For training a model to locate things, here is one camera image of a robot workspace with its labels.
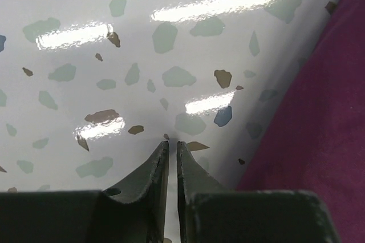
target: magenta fabric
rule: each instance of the magenta fabric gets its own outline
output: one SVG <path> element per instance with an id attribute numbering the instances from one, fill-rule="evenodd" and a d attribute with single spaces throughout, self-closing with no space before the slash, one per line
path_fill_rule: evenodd
<path id="1" fill-rule="evenodd" d="M 341 0 L 238 189 L 313 191 L 343 242 L 365 242 L 365 0 Z"/>

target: metal jaw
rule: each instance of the metal jaw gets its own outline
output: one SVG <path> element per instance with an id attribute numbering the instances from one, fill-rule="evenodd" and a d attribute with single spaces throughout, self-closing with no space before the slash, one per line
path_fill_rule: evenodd
<path id="1" fill-rule="evenodd" d="M 105 191 L 0 193 L 0 242 L 162 243 L 168 142 Z M 303 191 L 225 189 L 177 144 L 182 243 L 340 242 L 325 205 Z"/>

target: gray speckle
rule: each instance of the gray speckle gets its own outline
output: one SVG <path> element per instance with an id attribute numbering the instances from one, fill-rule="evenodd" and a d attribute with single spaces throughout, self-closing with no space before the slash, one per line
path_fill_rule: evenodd
<path id="1" fill-rule="evenodd" d="M 7 100 L 6 94 L 0 89 L 0 107 L 6 106 L 6 100 Z"/>
<path id="2" fill-rule="evenodd" d="M 175 129 L 191 136 L 202 133 L 206 128 L 205 122 L 199 116 L 182 113 L 176 116 Z"/>
<path id="3" fill-rule="evenodd" d="M 262 126 L 255 122 L 247 122 L 246 130 L 252 139 L 257 139 L 262 133 Z"/>
<path id="4" fill-rule="evenodd" d="M 152 92 L 152 93 L 154 93 L 154 92 L 156 91 L 156 87 L 155 87 L 155 85 L 153 84 L 152 79 L 149 79 L 149 80 L 148 80 L 148 82 L 147 82 L 147 90 L 148 90 L 149 92 Z"/>
<path id="5" fill-rule="evenodd" d="M 270 99 L 272 99 L 273 97 L 277 96 L 278 95 L 278 91 L 276 90 L 263 90 L 261 95 L 260 95 L 260 98 L 258 99 L 260 102 L 266 102 Z"/>
<path id="6" fill-rule="evenodd" d="M 14 128 L 14 126 L 10 124 L 6 124 L 6 130 L 9 133 L 10 136 L 16 136 L 17 135 L 17 129 Z"/>
<path id="7" fill-rule="evenodd" d="M 128 70 L 125 76 L 124 82 L 129 86 L 135 84 L 139 81 L 139 68 L 138 64 L 132 64 L 131 68 Z"/>
<path id="8" fill-rule="evenodd" d="M 103 157 L 100 160 L 93 160 L 89 163 L 83 164 L 76 168 L 76 173 L 79 177 L 86 176 L 103 177 L 107 174 L 113 166 L 113 159 L 111 157 Z"/>
<path id="9" fill-rule="evenodd" d="M 112 0 L 109 4 L 109 9 L 112 17 L 120 17 L 124 15 L 127 0 Z"/>
<path id="10" fill-rule="evenodd" d="M 45 139 L 39 139 L 35 142 L 33 142 L 32 146 L 35 149 L 43 149 L 47 144 L 48 144 L 49 138 L 45 138 Z"/>
<path id="11" fill-rule="evenodd" d="M 47 190 L 50 190 L 51 189 L 51 185 L 42 185 L 42 186 L 40 186 L 39 187 L 39 189 L 38 190 L 36 190 L 37 192 L 45 192 L 45 191 L 47 191 Z"/>
<path id="12" fill-rule="evenodd" d="M 162 107 L 164 107 L 164 109 L 167 111 L 167 109 L 169 108 L 169 102 L 165 98 L 162 98 L 160 99 L 160 103 Z"/>
<path id="13" fill-rule="evenodd" d="M 25 38 L 33 43 L 37 42 L 37 39 L 41 39 L 44 35 L 58 30 L 61 22 L 55 18 L 48 18 L 45 21 L 37 21 L 23 28 Z"/>
<path id="14" fill-rule="evenodd" d="M 47 91 L 40 91 L 38 100 L 41 105 L 46 106 L 49 109 L 58 110 L 58 106 L 55 103 L 55 100 L 51 97 L 50 93 Z"/>
<path id="15" fill-rule="evenodd" d="M 162 80 L 166 87 L 191 86 L 196 83 L 196 77 L 181 67 L 174 66 L 162 74 Z"/>
<path id="16" fill-rule="evenodd" d="M 256 76 L 256 73 L 250 70 L 245 70 L 244 76 L 245 78 L 253 78 L 254 76 Z"/>
<path id="17" fill-rule="evenodd" d="M 112 79 L 102 79 L 101 81 L 97 82 L 96 86 L 101 90 L 109 90 L 116 87 L 116 82 Z"/>
<path id="18" fill-rule="evenodd" d="M 161 23 L 152 34 L 155 52 L 164 54 L 173 49 L 177 36 L 177 28 L 169 22 Z"/>
<path id="19" fill-rule="evenodd" d="M 27 160 L 18 160 L 17 165 L 19 168 L 26 174 L 33 173 L 34 165 L 32 162 L 29 162 Z"/>
<path id="20" fill-rule="evenodd" d="M 198 21 L 194 28 L 190 30 L 190 34 L 194 37 L 210 37 L 222 34 L 225 24 L 218 17 L 210 17 L 203 21 Z"/>
<path id="21" fill-rule="evenodd" d="M 258 40 L 255 31 L 253 31 L 252 33 L 249 48 L 252 56 L 257 56 L 258 53 L 260 53 L 260 47 L 258 45 Z"/>
<path id="22" fill-rule="evenodd" d="M 4 50 L 5 42 L 6 42 L 6 37 L 3 35 L 0 35 L 0 52 L 2 52 Z"/>
<path id="23" fill-rule="evenodd" d="M 57 82 L 69 82 L 75 78 L 76 66 L 67 63 L 58 67 L 53 73 L 48 75 L 48 79 L 56 80 Z"/>
<path id="24" fill-rule="evenodd" d="M 295 11 L 302 4 L 302 0 L 275 0 L 271 5 L 265 7 L 265 11 L 285 23 L 294 19 Z"/>

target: brown speckle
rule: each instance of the brown speckle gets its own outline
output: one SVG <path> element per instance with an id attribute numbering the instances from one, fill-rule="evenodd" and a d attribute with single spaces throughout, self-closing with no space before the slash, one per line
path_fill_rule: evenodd
<path id="1" fill-rule="evenodd" d="M 132 126 L 131 129 L 128 130 L 128 133 L 131 133 L 132 135 L 137 135 L 138 133 L 142 133 L 144 131 L 144 128 L 142 125 L 136 125 Z"/>
<path id="2" fill-rule="evenodd" d="M 101 122 L 106 122 L 106 121 L 113 120 L 116 118 L 119 118 L 119 114 L 115 110 L 109 109 L 109 110 L 96 112 L 92 115 L 89 114 L 85 117 L 85 120 L 87 122 L 92 122 L 92 123 L 101 123 Z"/>
<path id="3" fill-rule="evenodd" d="M 89 146 L 87 145 L 86 139 L 84 139 L 84 138 L 80 135 L 80 133 L 78 133 L 78 134 L 76 135 L 76 140 L 78 141 L 78 144 L 79 144 L 82 148 L 84 148 L 86 151 L 90 151 L 90 150 L 89 150 Z"/>
<path id="4" fill-rule="evenodd" d="M 217 78 L 218 84 L 222 88 L 227 88 L 232 80 L 232 74 L 226 70 L 215 70 L 214 76 Z"/>
<path id="5" fill-rule="evenodd" d="M 332 15 L 333 12 L 335 11 L 337 7 L 337 4 L 334 2 L 328 2 L 328 4 L 326 5 L 325 9 L 327 10 L 327 12 Z"/>
<path id="6" fill-rule="evenodd" d="M 120 39 L 117 33 L 108 33 L 108 40 L 113 43 L 116 47 L 120 47 Z"/>
<path id="7" fill-rule="evenodd" d="M 187 145 L 188 145 L 188 148 L 191 152 L 192 151 L 205 150 L 205 149 L 209 148 L 208 146 L 206 146 L 204 144 L 201 144 L 200 142 L 197 142 L 197 141 L 189 142 Z"/>
<path id="8" fill-rule="evenodd" d="M 99 61 L 103 61 L 102 56 L 99 53 L 96 53 L 95 57 L 99 60 Z"/>
<path id="9" fill-rule="evenodd" d="M 16 189 L 16 187 L 12 187 L 10 189 L 7 190 L 8 193 L 17 193 L 18 190 Z"/>
<path id="10" fill-rule="evenodd" d="M 32 71 L 30 71 L 29 69 L 27 69 L 27 68 L 25 68 L 25 67 L 23 67 L 22 69 L 23 69 L 24 73 L 25 73 L 27 76 L 33 76 L 33 72 L 32 72 Z"/>

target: terrazzo pattern surface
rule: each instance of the terrazzo pattern surface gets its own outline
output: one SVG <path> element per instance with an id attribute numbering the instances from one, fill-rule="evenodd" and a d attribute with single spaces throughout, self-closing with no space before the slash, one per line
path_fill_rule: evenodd
<path id="1" fill-rule="evenodd" d="M 165 139 L 234 188 L 338 1 L 1 0 L 0 191 L 106 189 Z"/>

